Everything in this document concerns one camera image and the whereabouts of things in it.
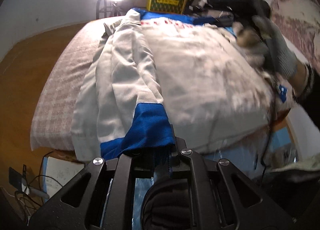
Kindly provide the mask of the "right hand in grey glove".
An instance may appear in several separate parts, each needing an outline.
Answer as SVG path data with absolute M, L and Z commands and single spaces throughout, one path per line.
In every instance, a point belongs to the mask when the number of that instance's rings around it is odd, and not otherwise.
M 233 24 L 237 45 L 252 54 L 269 54 L 272 70 L 286 79 L 295 91 L 302 91 L 309 77 L 306 64 L 290 50 L 280 29 L 270 19 L 254 16 L 252 20 L 257 29 L 244 27 L 239 22 Z

